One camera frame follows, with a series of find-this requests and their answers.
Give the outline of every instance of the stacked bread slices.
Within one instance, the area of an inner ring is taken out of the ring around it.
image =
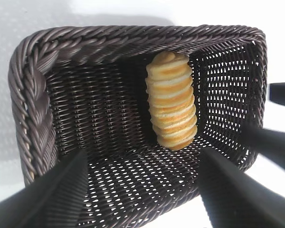
[[[147,65],[147,93],[153,130],[158,143],[180,150],[197,133],[192,69],[187,56],[164,51]]]

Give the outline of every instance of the golden crust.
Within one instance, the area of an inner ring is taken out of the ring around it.
[[[153,130],[160,145],[180,150],[197,133],[192,69],[187,56],[164,51],[147,66],[146,78]]]
[[[152,104],[152,106],[155,107],[173,107],[176,105],[180,105],[185,101],[188,101],[191,98],[192,94],[193,94],[193,88],[192,86],[190,86],[188,90],[184,91],[183,93],[177,96],[165,99],[165,98],[156,98],[150,95],[148,101],[149,103]]]

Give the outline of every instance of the pastry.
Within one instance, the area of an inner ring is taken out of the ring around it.
[[[152,127],[158,143],[180,150],[192,143],[197,133],[196,107],[189,58],[164,51],[147,65],[146,78]]]

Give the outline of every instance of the woven basket wall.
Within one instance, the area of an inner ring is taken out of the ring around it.
[[[145,92],[145,67],[162,50],[189,55],[193,69],[198,134],[175,152],[157,144]],[[139,227],[194,198],[202,147],[242,170],[256,159],[238,143],[242,124],[262,126],[267,57],[256,28],[51,28],[25,38],[9,67],[25,183],[89,152],[80,227]]]

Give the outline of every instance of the woven plastic rattan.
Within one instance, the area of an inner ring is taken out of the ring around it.
[[[148,112],[145,67],[162,50],[190,56],[198,134],[180,151],[160,147]],[[24,180],[88,152],[81,227],[139,227],[199,194],[199,153],[212,146],[241,170],[257,153],[241,125],[262,126],[266,42],[246,26],[63,27],[25,38],[9,86]]]

